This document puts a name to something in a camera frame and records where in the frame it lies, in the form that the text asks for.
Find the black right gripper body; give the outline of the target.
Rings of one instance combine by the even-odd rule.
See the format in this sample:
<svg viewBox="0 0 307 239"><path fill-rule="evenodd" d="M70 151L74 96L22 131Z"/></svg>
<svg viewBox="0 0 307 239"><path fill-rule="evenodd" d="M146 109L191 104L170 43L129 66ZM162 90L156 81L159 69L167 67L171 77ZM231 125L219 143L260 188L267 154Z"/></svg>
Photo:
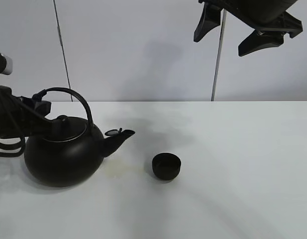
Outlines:
<svg viewBox="0 0 307 239"><path fill-rule="evenodd" d="M290 38L303 32L302 22L287 12L295 0L200 0L199 3L212 3L258 32L285 32Z"/></svg>

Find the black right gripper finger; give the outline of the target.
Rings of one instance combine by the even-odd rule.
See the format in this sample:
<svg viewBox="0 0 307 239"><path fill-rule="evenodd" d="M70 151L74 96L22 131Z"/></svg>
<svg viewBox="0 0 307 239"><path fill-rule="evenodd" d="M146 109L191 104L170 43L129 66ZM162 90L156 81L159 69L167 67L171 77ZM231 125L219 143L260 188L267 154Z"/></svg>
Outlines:
<svg viewBox="0 0 307 239"><path fill-rule="evenodd" d="M243 57L255 51L279 47L284 43L285 32L267 31L259 34L253 31L238 46L238 56Z"/></svg>
<svg viewBox="0 0 307 239"><path fill-rule="evenodd" d="M207 33L220 26L222 8L205 3L199 23L194 31L194 42L201 41Z"/></svg>

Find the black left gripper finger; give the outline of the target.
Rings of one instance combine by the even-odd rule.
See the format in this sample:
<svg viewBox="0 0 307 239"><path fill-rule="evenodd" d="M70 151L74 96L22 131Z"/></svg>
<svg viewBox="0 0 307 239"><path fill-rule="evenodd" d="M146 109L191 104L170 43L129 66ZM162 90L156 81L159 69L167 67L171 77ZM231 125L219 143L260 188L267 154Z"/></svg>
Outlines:
<svg viewBox="0 0 307 239"><path fill-rule="evenodd" d="M43 100L43 97L47 95L47 92L39 92L32 96L34 102L34 110L42 115L43 117L47 116L51 112L51 102Z"/></svg>

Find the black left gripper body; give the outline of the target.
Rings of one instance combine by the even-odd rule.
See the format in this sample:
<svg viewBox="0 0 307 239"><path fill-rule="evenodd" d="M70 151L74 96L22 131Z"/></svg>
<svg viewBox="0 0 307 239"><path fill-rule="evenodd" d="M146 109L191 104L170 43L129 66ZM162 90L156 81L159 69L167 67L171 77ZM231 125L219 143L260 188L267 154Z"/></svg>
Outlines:
<svg viewBox="0 0 307 239"><path fill-rule="evenodd" d="M50 135L56 132L56 120L34 110L31 98L16 97L11 88L0 86L0 137Z"/></svg>

